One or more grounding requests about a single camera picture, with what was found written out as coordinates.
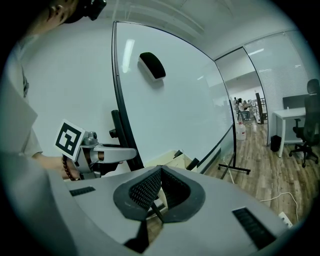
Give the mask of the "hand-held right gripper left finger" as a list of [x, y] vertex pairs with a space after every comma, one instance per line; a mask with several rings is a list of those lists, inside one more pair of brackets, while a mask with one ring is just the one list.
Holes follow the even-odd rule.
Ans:
[[156, 166], [119, 185], [113, 201], [122, 215], [130, 220], [144, 221], [161, 189], [162, 167]]

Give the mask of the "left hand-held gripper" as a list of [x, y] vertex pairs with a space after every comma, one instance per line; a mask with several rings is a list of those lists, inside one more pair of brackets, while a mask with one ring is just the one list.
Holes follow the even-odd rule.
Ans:
[[94, 131], [85, 131], [72, 122], [64, 119], [59, 126], [54, 147], [62, 153], [64, 172], [70, 180], [72, 175], [68, 160], [78, 171], [81, 180], [100, 178], [101, 173], [93, 166], [103, 161], [127, 161], [137, 156], [134, 148], [100, 146]]

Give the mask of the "person's left hand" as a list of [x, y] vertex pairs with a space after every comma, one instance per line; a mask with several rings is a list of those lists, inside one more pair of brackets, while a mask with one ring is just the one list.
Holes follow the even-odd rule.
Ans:
[[[100, 161], [104, 160], [104, 152], [99, 151], [98, 152], [98, 159]], [[100, 172], [101, 176], [106, 175], [107, 173], [113, 172], [117, 169], [118, 165], [121, 165], [123, 161], [116, 162], [116, 163], [98, 163], [97, 168], [98, 171]]]

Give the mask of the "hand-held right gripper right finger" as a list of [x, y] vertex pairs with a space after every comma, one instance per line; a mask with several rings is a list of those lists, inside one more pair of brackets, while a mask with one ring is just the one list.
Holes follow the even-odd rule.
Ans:
[[168, 166], [161, 168], [161, 188], [168, 208], [164, 223], [188, 221], [202, 208], [206, 199], [205, 190], [198, 182]]

